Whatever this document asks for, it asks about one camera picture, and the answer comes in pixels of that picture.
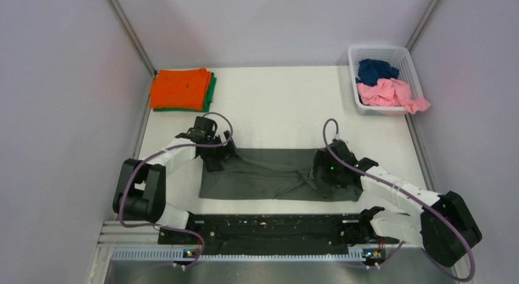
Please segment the grey t-shirt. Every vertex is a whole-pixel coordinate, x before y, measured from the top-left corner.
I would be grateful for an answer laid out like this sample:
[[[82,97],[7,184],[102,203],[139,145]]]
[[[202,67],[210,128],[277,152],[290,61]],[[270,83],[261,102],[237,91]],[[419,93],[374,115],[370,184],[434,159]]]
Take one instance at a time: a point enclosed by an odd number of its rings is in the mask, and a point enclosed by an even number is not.
[[[361,191],[313,174],[317,149],[239,149],[221,171],[203,170],[199,196],[215,200],[358,201]]]

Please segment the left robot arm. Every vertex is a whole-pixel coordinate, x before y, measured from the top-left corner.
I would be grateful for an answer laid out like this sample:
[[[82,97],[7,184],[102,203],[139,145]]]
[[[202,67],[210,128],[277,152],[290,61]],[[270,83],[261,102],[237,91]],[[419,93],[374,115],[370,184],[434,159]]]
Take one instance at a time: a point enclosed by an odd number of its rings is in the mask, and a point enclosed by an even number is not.
[[[186,131],[145,159],[127,159],[119,174],[113,211],[126,228],[159,226],[173,230],[181,243],[196,236],[195,215],[166,200],[166,180],[184,164],[201,159],[209,171],[221,171],[226,159],[236,156],[234,128],[217,134],[217,122],[208,114],[198,116]]]

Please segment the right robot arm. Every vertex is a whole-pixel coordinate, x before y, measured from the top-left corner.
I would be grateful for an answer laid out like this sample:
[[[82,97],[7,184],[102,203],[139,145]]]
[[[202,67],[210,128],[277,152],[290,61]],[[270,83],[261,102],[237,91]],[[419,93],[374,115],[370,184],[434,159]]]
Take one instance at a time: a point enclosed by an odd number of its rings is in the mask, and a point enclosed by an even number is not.
[[[375,206],[360,213],[359,235],[366,242],[391,237],[416,245],[443,267],[452,267],[482,240],[464,199],[412,185],[370,158],[356,159],[342,140],[318,149],[310,177],[327,186],[371,193],[398,209]]]

